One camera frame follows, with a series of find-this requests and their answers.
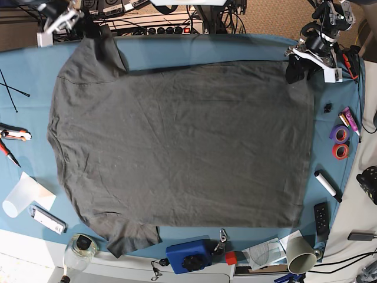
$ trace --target red-handled pliers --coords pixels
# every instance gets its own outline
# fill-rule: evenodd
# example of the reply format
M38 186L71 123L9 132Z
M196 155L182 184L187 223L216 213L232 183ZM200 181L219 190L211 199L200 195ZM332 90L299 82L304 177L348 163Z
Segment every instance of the red-handled pliers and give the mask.
M14 155L9 151L9 149L6 148L5 144L2 142L2 139L27 141L31 140L31 134L27 132L25 129L12 127L2 123L0 123L0 134L0 150L4 152L4 154L16 165L21 167Z

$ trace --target tape roll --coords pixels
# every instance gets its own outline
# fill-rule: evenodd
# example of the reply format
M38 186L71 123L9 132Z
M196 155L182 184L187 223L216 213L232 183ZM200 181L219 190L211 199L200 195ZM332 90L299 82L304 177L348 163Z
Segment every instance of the tape roll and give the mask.
M332 154L338 160L343 160L348 157L348 146L347 144L335 144L332 148Z
M337 125L332 129L329 137L337 144L345 143L349 138L348 128L344 125Z

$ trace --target white cup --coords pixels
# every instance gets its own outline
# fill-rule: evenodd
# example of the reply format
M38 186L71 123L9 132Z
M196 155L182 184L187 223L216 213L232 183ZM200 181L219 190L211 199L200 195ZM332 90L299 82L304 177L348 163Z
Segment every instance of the white cup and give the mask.
M15 218L39 195L39 190L27 178L21 177L6 199L2 202L5 213Z
M293 238L288 242L286 255L288 270L293 274L303 274L317 263L314 249L303 237Z

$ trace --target blue box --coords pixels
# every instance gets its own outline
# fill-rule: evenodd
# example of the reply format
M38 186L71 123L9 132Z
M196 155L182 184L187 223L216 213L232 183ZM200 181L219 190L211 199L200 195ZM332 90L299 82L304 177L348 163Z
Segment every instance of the blue box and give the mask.
M182 266L184 258L190 255L200 255L203 269L212 265L211 253L206 248L206 240L197 240L189 243L180 243L166 248L166 257L173 268L175 274L189 272L187 268Z

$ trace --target beige carpet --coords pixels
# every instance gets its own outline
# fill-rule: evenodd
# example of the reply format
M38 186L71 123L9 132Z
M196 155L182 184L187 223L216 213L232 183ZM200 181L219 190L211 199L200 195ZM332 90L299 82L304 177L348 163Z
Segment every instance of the beige carpet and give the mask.
M178 6L178 11L185 10L186 6ZM248 34L272 34L298 40L302 27L313 21L313 11L307 0L248 0L246 14L241 18ZM365 18L360 6L352 4L352 11L356 24L342 32L339 40L345 47L355 43L358 26ZM153 14L157 11L149 4L134 12Z

